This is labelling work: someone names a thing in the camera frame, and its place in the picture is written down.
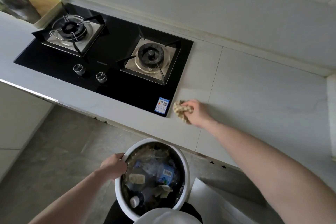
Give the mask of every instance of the black pants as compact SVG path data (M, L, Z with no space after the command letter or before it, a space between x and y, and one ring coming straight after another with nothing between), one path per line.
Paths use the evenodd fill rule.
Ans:
M180 211L196 217L203 224L202 217L191 204L184 203ZM118 201L115 200L110 211L106 216L104 224L133 224L133 223L134 221L128 218L126 214L124 214L123 210L120 208L118 204Z

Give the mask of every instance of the black glass cooktop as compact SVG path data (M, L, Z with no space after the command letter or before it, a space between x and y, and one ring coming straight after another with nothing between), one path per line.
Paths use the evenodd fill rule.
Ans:
M83 18L100 14L71 4L67 4L66 9L71 14ZM60 12L55 20L63 13L64 11ZM46 46L34 39L14 63L166 117L193 42L105 14L101 15L106 27L84 57ZM120 69L120 62L117 63L131 57L142 37L163 45L173 43L172 47L176 48L176 60L165 85L127 73ZM83 75L74 72L74 66L78 64L86 69ZM107 77L104 83L96 78L100 72L105 73Z

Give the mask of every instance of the cloth rag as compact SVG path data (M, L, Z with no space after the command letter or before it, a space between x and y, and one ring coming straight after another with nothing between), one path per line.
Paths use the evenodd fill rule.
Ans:
M191 124L190 121L188 120L187 116L184 114L184 112L190 112L192 113L194 111L194 108L192 106L182 106L182 104L184 103L185 101L183 100L179 100L179 101L176 101L173 105L173 110L174 110L174 113L177 114L177 116L183 120L185 123L187 124Z

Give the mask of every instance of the barcode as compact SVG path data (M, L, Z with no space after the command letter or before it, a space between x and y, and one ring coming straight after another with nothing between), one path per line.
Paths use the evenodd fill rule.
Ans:
M171 177L171 172L168 170L163 170L163 174Z

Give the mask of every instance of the hand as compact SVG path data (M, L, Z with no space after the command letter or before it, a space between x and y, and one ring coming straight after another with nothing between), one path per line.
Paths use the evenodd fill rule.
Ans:
M208 114L205 104L201 103L198 100L189 100L182 104L182 106L192 106L194 111L192 113L185 112L184 114L187 116L188 120L191 124L204 128L208 121L213 121L214 119Z
M102 162L100 170L104 172L107 179L115 180L126 173L127 165L124 161L121 161L123 156L124 153L113 154Z

